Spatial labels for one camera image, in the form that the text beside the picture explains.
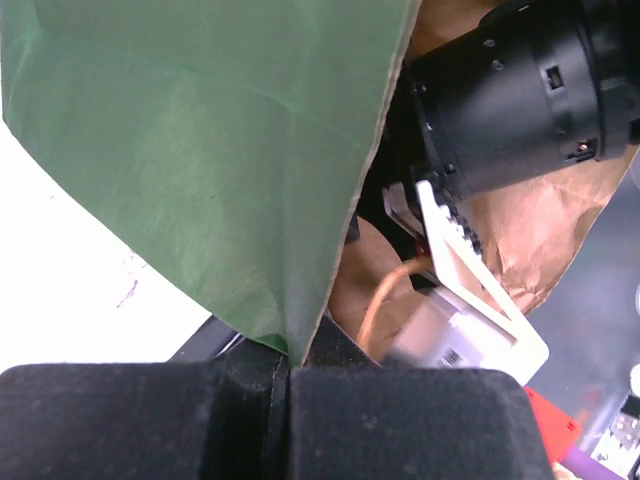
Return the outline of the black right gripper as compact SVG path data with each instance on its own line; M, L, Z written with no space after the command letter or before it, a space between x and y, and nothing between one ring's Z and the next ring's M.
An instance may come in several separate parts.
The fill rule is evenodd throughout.
M635 1L511 1L407 72L430 168L457 199L639 140Z

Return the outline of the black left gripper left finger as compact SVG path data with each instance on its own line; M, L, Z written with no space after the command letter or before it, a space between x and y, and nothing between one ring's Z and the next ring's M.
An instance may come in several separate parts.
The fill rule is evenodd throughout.
M261 479L286 359L43 364L1 376L5 479Z

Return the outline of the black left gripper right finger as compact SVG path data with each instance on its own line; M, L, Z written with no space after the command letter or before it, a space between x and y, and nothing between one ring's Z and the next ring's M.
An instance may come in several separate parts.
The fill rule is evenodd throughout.
M551 479L524 388L486 369L292 365L291 479Z

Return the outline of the green paper bag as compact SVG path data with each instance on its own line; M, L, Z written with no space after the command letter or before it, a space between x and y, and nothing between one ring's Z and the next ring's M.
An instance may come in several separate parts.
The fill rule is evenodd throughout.
M325 311L400 317L357 294L343 250L400 183L470 201L478 250L524 312L551 293L638 142L457 199L427 160L411 61L511 1L5 1L2 119L73 200L234 330L307 357Z

